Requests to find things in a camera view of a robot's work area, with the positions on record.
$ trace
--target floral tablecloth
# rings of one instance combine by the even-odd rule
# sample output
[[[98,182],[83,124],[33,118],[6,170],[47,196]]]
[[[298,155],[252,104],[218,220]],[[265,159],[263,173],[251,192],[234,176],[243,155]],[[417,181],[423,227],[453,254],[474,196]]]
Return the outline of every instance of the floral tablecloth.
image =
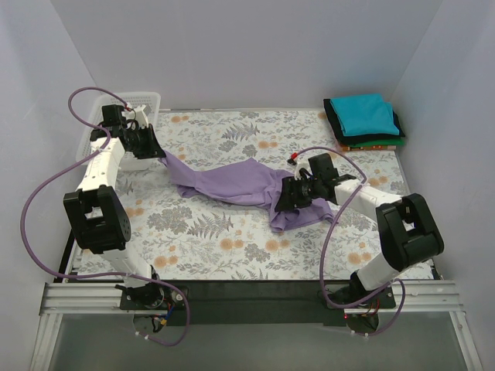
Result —
[[[314,145],[335,148],[326,116],[320,111],[195,111],[159,115],[159,143],[195,170],[255,158],[272,168],[292,171],[286,159]],[[360,151],[349,155],[386,192],[404,194],[395,153]],[[340,174],[357,175],[332,154]],[[268,213],[194,196],[181,198],[158,161],[145,171],[119,172],[117,193],[132,224],[134,248],[165,279],[313,280],[329,223],[273,233]],[[348,279],[380,251],[375,223],[348,209],[334,231],[326,255],[329,279]],[[79,273],[112,271],[98,255],[84,251]],[[432,278],[419,264],[405,278]]]

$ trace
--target black folded cloth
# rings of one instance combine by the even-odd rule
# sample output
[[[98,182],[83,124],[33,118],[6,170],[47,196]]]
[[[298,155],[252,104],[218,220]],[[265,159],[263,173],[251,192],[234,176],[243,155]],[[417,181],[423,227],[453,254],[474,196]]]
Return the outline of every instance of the black folded cloth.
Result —
[[[330,103],[330,99],[323,100],[323,106],[325,107],[326,117],[330,123],[330,126],[333,129],[333,133],[335,134],[335,138],[342,144],[345,145],[357,145],[359,143],[364,143],[367,141],[380,141],[382,139],[391,139],[396,138],[397,135],[392,134],[366,134],[366,135],[354,135],[352,137],[346,137],[340,126],[339,117],[335,113],[332,104]],[[399,117],[394,112],[394,125],[399,130],[399,137],[405,137],[404,132],[402,131],[401,125],[399,123]]]

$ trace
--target white wall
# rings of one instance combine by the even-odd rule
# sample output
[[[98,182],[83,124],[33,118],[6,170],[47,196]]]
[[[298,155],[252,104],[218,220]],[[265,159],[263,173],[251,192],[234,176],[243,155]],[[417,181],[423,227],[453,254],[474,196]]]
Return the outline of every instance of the white wall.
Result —
[[[389,97],[441,0],[52,0],[99,86],[163,107]]]
[[[52,280],[25,252],[21,208],[41,181],[74,161],[82,125],[67,98],[93,80],[49,0],[0,2],[0,50],[0,369],[17,371],[29,368],[43,282]],[[87,114],[90,97],[77,103]],[[62,198],[78,179],[49,186],[28,217],[33,248],[56,270],[69,233]]]
[[[412,191],[445,240],[435,259],[456,280],[485,369],[495,369],[495,5],[443,2],[393,96]]]

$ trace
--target green folded cloth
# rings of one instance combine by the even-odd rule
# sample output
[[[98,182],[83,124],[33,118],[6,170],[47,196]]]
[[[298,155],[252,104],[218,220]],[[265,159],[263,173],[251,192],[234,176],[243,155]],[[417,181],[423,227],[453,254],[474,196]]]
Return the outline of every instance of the green folded cloth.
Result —
[[[380,141],[365,141],[364,143],[356,143],[355,145],[348,145],[352,148],[360,147],[372,147],[374,145],[404,145],[404,140],[401,137],[381,139]]]

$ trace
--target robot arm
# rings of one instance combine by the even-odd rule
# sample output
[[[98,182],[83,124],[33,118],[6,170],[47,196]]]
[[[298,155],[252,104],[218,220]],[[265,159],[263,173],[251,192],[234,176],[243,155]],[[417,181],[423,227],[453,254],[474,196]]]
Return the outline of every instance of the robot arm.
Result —
[[[147,264],[134,249],[125,244],[131,239],[131,224],[115,193],[119,164],[125,152],[136,158],[165,158],[166,154],[156,140],[153,127],[148,123],[146,106],[126,113],[124,107],[102,107],[101,126],[111,133],[111,140],[101,153],[87,164],[83,181],[76,192],[67,193],[63,205],[77,244],[101,255],[119,272],[159,279],[154,268]],[[106,140],[101,130],[91,132],[91,151],[100,151]],[[100,215],[93,211],[101,209]],[[163,300],[163,289],[132,277],[124,278],[125,286],[118,286],[133,301],[156,308]]]
[[[307,207],[317,198],[343,205],[360,184],[352,175],[339,176],[328,154],[310,158],[309,167],[312,174],[298,166],[299,176],[282,180],[275,211]],[[418,194],[398,196],[364,185],[349,206],[377,222],[381,253],[351,274],[350,286],[336,293],[337,301],[356,301],[443,252],[440,232],[425,199]]]

